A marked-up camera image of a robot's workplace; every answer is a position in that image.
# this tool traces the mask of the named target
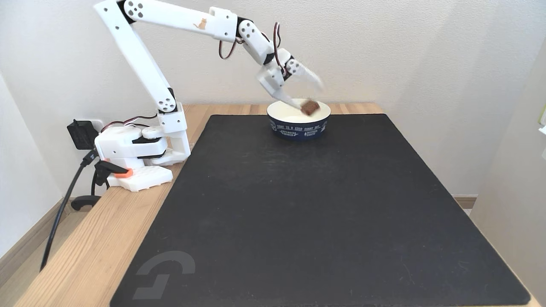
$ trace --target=desk mat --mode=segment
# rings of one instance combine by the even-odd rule
[[[386,115],[332,115],[303,143],[270,129],[211,117],[111,306],[530,300]]]

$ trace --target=wooden table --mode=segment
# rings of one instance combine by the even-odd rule
[[[332,114],[376,114],[373,103],[331,104]],[[188,138],[197,141],[213,114],[265,114],[267,105],[185,105]],[[183,163],[171,167],[174,178]],[[16,306],[108,306],[127,267],[172,187],[129,192],[109,189]],[[532,298],[529,306],[539,307]]]

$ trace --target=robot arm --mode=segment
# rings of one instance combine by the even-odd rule
[[[143,129],[141,134],[138,129],[119,127],[115,133],[109,128],[97,137],[95,144],[101,159],[108,159],[120,167],[138,168],[144,163],[166,166],[182,162],[190,154],[182,105],[175,99],[173,89],[133,30],[132,23],[136,21],[204,34],[223,42],[242,43],[261,66],[257,75],[261,85],[272,97],[295,108],[299,109],[300,106],[282,88],[288,78],[301,75],[321,84],[318,76],[285,49],[277,50],[277,63],[273,42],[262,35],[251,20],[229,10],[212,7],[209,13],[203,13],[156,0],[105,0],[94,8],[152,97],[159,119],[159,126]],[[135,143],[135,138],[157,140],[164,137],[170,137],[172,149],[166,148],[166,143],[162,141]]]

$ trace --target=baseboard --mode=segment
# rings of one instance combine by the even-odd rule
[[[74,210],[74,208],[72,208],[72,206],[70,205],[70,203],[72,202],[72,200],[73,200],[74,198],[75,198],[75,197],[70,197],[70,198],[68,198],[68,203],[67,203],[66,206],[64,206],[64,214],[69,215],[69,214],[71,214],[71,213],[77,212],[77,211]]]
[[[455,201],[459,203],[459,206],[463,209],[472,209],[474,208],[474,203],[478,198],[477,195],[452,195],[455,198]]]
[[[21,264],[47,239],[53,226],[57,211],[61,206],[59,200],[15,245],[0,258],[0,287],[19,269]],[[63,212],[61,221],[67,213]]]

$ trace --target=floor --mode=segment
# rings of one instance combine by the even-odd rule
[[[80,224],[86,216],[86,212],[75,212],[69,214],[59,224],[53,245],[51,246],[50,258],[64,243],[72,231]],[[44,253],[46,240],[40,244],[37,250],[21,265],[12,277],[0,288],[0,307],[12,307],[19,297],[25,292],[34,278],[40,271],[41,258]]]

